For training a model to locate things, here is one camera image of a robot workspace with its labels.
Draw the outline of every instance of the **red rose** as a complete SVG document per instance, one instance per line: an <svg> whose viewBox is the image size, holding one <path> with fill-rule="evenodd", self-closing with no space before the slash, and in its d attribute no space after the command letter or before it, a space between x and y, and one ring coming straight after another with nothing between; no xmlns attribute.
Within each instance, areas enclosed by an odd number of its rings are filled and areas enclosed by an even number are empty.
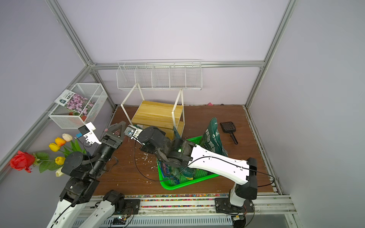
<svg viewBox="0 0 365 228"><path fill-rule="evenodd" d="M35 157L33 155L18 150L18 155L16 155L10 160L10 166L16 170L25 169L25 171L30 173L31 171L29 169L29 166L31 166L34 163L34 161Z"/></svg>

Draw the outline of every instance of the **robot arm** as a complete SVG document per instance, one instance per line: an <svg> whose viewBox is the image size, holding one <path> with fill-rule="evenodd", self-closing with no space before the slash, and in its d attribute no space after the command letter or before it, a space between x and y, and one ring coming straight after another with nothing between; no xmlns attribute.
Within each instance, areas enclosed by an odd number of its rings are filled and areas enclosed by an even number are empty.
<svg viewBox="0 0 365 228"><path fill-rule="evenodd" d="M154 154L158 160L173 167L204 169L235 182L230 192L230 205L241 208L245 200L257 197L257 161L238 160L202 148L184 139L170 140L157 127L144 130L129 125L125 135L142 144L141 151Z"/></svg>
<svg viewBox="0 0 365 228"><path fill-rule="evenodd" d="M98 143L100 146L91 158L79 151L67 156L61 171L71 178L60 195L60 201L47 228L70 228L73 225L98 186L99 181L97 179L105 172L106 163L111 159L113 152L123 143L125 125L124 121L112 125L101 141L94 134L95 127L92 123L79 128L78 138L83 136L89 144ZM128 200L125 202L123 194L111 190L80 228L97 228L115 211L130 207L128 204L131 202L139 205L139 201ZM138 209L126 210L125 212L136 214Z"/></svg>

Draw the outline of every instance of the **green bag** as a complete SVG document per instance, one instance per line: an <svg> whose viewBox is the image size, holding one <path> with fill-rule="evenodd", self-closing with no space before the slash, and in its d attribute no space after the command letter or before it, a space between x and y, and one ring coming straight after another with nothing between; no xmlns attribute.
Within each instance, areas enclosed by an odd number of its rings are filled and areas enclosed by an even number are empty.
<svg viewBox="0 0 365 228"><path fill-rule="evenodd" d="M204 132L199 145L206 150L228 157L228 152L223 148L218 131L217 118L212 118Z"/></svg>

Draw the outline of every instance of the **wooden floor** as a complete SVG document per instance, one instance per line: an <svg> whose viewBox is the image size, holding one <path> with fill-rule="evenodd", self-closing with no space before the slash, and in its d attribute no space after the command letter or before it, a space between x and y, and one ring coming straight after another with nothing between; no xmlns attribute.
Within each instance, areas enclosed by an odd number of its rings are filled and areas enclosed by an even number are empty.
<svg viewBox="0 0 365 228"><path fill-rule="evenodd" d="M129 116L133 116L138 107L126 107ZM182 138L189 139L200 136L207 129L210 120L216 117L218 123L232 121L237 131L234 133L238 145L235 145L229 134L223 133L219 126L220 138L224 148L228 151L230 158L257 159L257 170L266 173L264 162L260 156L255 139L247 122L245 112L241 105L217 105L217 106L185 106L185 129ZM123 110L119 108L114 116L112 124L124 120L128 123ZM134 140L124 138L123 144L114 152L119 159L119 164L114 166L110 172L104 173L99 179L100 184L94 195L104 195L110 190L117 190L126 195L139 194L190 194L190 193L228 193L234 182L219 176L200 183L189 185L176 190L166 190L159 182L151 182L141 176L133 162ZM139 150L137 143L136 162L139 170L150 179L158 180L156 158L152 154L146 155ZM115 163L112 159L108 163L110 167ZM258 185L270 183L268 176L257 173ZM272 192L272 187L265 186L258 189L259 192Z"/></svg>

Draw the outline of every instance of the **yellow tulip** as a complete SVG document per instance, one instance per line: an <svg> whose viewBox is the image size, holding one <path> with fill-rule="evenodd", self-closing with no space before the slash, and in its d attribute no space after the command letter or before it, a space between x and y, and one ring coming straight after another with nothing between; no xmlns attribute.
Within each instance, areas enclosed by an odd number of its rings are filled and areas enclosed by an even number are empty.
<svg viewBox="0 0 365 228"><path fill-rule="evenodd" d="M51 149L51 151L53 151L53 152L57 152L61 149L61 147L55 143L51 143L48 146Z"/></svg>
<svg viewBox="0 0 365 228"><path fill-rule="evenodd" d="M56 177L60 177L60 176L63 176L64 175L64 173L61 172L61 170L62 170L62 167L59 168L58 170L56 170Z"/></svg>
<svg viewBox="0 0 365 228"><path fill-rule="evenodd" d="M61 139L60 137L56 138L56 139L54 140L54 142L55 142L57 145L59 145L59 146L63 146L63 145L65 145L65 144L66 144L66 140Z"/></svg>
<svg viewBox="0 0 365 228"><path fill-rule="evenodd" d="M65 159L66 159L65 157L56 157L56 159L54 161L57 165L63 165L65 162Z"/></svg>

